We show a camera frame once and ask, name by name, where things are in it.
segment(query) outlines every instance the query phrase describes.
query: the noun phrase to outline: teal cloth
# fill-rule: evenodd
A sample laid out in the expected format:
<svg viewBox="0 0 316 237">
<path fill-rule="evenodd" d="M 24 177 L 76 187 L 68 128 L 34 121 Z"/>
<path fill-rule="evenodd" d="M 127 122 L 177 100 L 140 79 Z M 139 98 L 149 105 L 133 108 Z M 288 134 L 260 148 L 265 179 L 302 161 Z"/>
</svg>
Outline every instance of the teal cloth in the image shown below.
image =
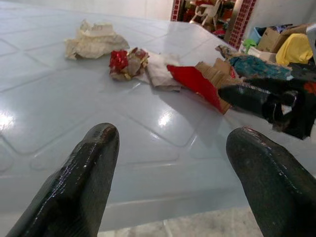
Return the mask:
<svg viewBox="0 0 316 237">
<path fill-rule="evenodd" d="M 246 78 L 272 78 L 286 80 L 291 70 L 284 66 L 269 64 L 252 55 L 233 57 L 230 64 L 237 74 Z"/>
</svg>

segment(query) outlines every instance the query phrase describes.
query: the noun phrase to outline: crumpled red wrapper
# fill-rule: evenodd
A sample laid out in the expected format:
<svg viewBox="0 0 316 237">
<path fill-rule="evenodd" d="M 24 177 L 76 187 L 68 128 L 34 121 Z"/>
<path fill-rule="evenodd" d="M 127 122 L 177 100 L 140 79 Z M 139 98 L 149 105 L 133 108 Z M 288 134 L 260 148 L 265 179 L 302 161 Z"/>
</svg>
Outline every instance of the crumpled red wrapper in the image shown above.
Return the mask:
<svg viewBox="0 0 316 237">
<path fill-rule="evenodd" d="M 116 80 L 131 80 L 142 75 L 148 64 L 149 55 L 146 51 L 134 48 L 127 53 L 125 50 L 113 51 L 110 60 L 110 76 Z"/>
</svg>

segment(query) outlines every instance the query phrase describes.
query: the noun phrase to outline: white tissue paper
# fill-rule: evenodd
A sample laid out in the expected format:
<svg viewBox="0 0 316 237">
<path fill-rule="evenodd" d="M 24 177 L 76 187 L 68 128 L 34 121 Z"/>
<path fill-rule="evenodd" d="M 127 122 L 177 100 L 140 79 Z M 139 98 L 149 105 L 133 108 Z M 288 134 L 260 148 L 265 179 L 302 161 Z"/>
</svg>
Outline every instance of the white tissue paper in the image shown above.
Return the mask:
<svg viewBox="0 0 316 237">
<path fill-rule="evenodd" d="M 180 91 L 182 85 L 173 79 L 173 76 L 167 69 L 167 65 L 180 65 L 179 56 L 174 54 L 156 54 L 152 52 L 148 52 L 148 54 L 149 58 L 146 73 L 137 78 L 162 90 Z"/>
</svg>

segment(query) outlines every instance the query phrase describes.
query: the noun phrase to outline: crumpled beige paper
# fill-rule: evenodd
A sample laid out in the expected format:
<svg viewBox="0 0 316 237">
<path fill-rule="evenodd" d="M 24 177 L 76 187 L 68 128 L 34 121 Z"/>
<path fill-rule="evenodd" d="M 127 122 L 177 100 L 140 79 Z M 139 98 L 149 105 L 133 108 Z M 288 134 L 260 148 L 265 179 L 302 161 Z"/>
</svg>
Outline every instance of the crumpled beige paper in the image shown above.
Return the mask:
<svg viewBox="0 0 316 237">
<path fill-rule="evenodd" d="M 128 42 L 117 35 L 110 23 L 94 24 L 91 26 L 83 20 L 77 30 L 75 39 L 66 39 L 66 57 L 76 60 L 76 56 L 83 58 L 99 58 L 113 50 L 128 49 Z"/>
</svg>

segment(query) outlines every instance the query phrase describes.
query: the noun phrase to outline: cardboard piece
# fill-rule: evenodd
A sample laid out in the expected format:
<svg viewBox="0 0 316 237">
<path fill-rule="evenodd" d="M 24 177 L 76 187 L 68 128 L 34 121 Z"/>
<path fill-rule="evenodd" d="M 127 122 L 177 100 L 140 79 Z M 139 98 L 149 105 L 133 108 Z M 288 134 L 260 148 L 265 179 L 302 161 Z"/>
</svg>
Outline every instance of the cardboard piece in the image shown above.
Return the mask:
<svg viewBox="0 0 316 237">
<path fill-rule="evenodd" d="M 263 52 L 277 53 L 288 35 L 282 35 L 272 27 L 268 27 L 258 44 L 257 49 Z"/>
<path fill-rule="evenodd" d="M 199 62 L 196 66 L 203 77 L 208 79 L 209 82 L 213 84 L 217 89 L 221 88 L 224 85 L 232 85 L 241 83 L 240 79 L 232 79 L 230 75 L 231 65 L 228 62 L 224 62 L 220 58 L 216 59 L 214 66 Z M 227 112 L 230 108 L 230 104 L 220 98 L 220 105 L 223 110 L 223 114 Z"/>
<path fill-rule="evenodd" d="M 311 24 L 302 24 L 295 27 L 290 27 L 282 33 L 268 27 L 264 32 L 257 49 L 263 52 L 277 53 L 282 47 L 287 38 L 294 33 L 306 34 L 307 27 Z"/>
</svg>

